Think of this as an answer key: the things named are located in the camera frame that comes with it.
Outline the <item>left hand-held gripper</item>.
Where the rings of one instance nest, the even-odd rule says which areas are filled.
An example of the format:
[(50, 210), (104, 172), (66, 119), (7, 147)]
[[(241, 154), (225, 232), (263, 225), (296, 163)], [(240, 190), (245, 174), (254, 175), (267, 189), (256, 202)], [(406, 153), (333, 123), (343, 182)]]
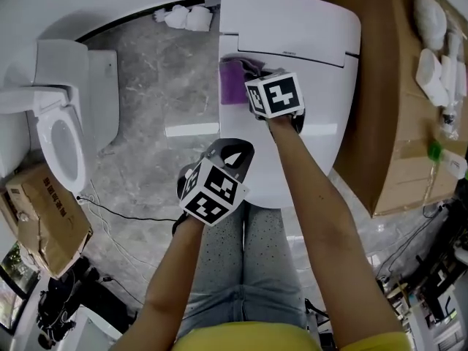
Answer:
[(208, 226), (214, 226), (234, 212), (249, 190), (242, 183), (254, 157), (254, 146), (239, 138), (219, 138), (203, 153), (219, 157), (223, 169), (203, 158), (186, 178), (180, 207)]

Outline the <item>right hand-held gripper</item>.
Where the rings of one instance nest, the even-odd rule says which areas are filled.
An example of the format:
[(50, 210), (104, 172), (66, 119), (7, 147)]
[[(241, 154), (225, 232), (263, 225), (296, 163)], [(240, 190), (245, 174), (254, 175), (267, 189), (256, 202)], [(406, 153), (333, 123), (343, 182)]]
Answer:
[(303, 129), (305, 102), (295, 72), (276, 72), (244, 83), (249, 111), (257, 120), (287, 115), (297, 133)]

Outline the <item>purple and grey cloth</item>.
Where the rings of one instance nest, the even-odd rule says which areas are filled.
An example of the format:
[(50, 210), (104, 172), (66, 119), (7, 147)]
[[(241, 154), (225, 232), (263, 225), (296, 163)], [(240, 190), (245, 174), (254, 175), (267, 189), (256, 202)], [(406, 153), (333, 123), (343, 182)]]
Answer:
[(249, 102), (245, 82), (259, 78), (264, 62), (243, 57), (224, 57), (219, 61), (219, 85), (222, 105)]

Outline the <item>person's right forearm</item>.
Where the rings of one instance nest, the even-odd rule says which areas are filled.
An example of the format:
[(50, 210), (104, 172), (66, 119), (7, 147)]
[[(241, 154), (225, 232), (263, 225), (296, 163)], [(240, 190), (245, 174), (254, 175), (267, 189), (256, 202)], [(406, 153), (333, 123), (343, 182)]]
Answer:
[(341, 351), (408, 351), (352, 214), (286, 116), (268, 120), (309, 262)]

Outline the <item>person's left forearm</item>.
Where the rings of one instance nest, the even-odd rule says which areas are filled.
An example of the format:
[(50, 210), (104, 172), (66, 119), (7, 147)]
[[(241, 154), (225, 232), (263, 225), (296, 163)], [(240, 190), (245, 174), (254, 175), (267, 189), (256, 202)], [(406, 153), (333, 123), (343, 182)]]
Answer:
[(142, 322), (144, 344), (168, 351), (177, 336), (188, 303), (200, 253), (204, 223), (188, 216), (173, 239), (148, 286)]

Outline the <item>white smart toilet base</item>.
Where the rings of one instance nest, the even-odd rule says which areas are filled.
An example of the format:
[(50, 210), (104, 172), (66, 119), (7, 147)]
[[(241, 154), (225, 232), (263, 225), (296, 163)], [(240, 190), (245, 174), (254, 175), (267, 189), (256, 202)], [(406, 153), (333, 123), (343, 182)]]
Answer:
[(361, 22), (322, 0), (221, 0), (220, 32), (242, 52), (267, 53), (343, 67), (361, 51)]

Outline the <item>white toilet with tank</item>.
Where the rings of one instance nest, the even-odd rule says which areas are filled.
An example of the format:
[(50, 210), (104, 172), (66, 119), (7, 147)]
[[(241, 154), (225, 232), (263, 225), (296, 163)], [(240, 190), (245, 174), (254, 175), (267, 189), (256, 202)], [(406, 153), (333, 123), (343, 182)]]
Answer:
[(37, 136), (56, 179), (85, 189), (97, 154), (119, 128), (117, 53), (65, 39), (41, 39), (0, 68), (0, 178), (31, 150)]

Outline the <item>white paper roll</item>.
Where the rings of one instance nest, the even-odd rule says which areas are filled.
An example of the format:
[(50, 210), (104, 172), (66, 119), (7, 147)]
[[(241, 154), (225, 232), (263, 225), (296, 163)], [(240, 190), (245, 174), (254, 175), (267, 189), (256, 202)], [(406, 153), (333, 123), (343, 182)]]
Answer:
[(205, 7), (194, 6), (186, 17), (186, 29), (207, 32), (210, 30), (213, 14)]
[(166, 24), (173, 29), (185, 29), (190, 10), (181, 5), (175, 5), (165, 16)]

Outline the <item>large flat cardboard box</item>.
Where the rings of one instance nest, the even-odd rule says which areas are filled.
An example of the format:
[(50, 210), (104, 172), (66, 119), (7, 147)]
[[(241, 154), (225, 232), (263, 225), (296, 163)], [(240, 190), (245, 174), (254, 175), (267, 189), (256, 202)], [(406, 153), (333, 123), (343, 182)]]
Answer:
[(355, 97), (334, 163), (371, 216), (398, 213), (453, 196), (456, 177), (429, 159), (437, 140), (452, 152), (468, 149), (468, 98), (458, 139), (440, 131), (440, 111), (416, 83), (423, 43), (414, 0), (324, 0), (361, 21)]

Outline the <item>person's grey jeans legs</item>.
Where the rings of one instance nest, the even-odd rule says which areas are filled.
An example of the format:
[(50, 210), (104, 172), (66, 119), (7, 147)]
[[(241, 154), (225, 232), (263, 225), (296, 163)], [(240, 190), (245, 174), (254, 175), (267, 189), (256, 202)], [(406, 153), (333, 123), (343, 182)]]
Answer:
[(244, 202), (203, 230), (178, 337), (229, 322), (306, 328), (303, 290), (279, 209)]

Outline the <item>white cleaner bottle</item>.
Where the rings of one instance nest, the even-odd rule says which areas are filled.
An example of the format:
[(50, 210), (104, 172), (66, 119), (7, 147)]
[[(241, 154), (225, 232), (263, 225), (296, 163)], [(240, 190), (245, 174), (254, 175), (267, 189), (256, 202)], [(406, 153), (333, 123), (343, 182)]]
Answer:
[(416, 72), (416, 83), (435, 107), (447, 107), (449, 97), (442, 84), (442, 65), (428, 48), (422, 49)]

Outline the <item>white bottle with green caps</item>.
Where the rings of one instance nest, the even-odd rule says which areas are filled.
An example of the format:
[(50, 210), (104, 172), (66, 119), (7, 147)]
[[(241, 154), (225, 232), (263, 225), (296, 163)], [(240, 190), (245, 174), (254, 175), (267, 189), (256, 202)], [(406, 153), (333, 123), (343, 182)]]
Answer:
[(458, 180), (463, 179), (468, 173), (468, 162), (458, 154), (453, 153), (442, 147), (434, 140), (430, 143), (428, 149), (429, 159), (443, 166), (452, 176)]

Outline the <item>torn brown cardboard box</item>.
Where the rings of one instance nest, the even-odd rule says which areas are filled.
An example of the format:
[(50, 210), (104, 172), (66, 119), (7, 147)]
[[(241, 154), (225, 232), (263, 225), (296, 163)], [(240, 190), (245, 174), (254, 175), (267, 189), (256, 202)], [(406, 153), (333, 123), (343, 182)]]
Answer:
[(46, 164), (11, 177), (0, 189), (0, 214), (26, 261), (54, 279), (72, 267), (93, 234), (74, 195)]

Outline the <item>black bag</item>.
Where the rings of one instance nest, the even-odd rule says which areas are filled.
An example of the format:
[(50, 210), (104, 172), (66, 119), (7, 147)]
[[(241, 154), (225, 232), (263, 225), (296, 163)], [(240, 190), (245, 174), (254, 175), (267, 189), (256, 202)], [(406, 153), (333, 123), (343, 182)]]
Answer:
[(88, 258), (81, 257), (58, 279), (49, 279), (48, 289), (40, 293), (36, 324), (39, 328), (38, 342), (45, 350), (74, 329), (72, 315), (84, 304), (90, 286), (99, 279), (96, 268)]

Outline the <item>window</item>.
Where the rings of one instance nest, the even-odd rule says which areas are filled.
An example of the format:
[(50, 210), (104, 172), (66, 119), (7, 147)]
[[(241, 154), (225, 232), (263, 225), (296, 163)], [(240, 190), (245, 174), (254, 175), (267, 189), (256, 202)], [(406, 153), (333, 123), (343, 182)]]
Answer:
[(15, 243), (0, 259), (0, 327), (13, 334), (37, 282), (39, 271), (26, 264)]

